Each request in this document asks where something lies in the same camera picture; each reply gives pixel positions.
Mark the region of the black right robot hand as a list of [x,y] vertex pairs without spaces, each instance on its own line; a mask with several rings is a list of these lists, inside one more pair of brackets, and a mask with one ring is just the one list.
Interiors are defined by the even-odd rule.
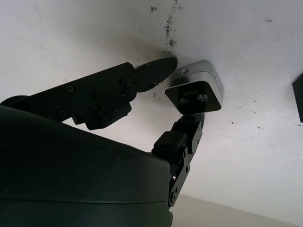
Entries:
[[202,137],[204,115],[181,117],[151,152],[92,133],[131,111],[177,58],[123,63],[0,104],[3,227],[169,227]]

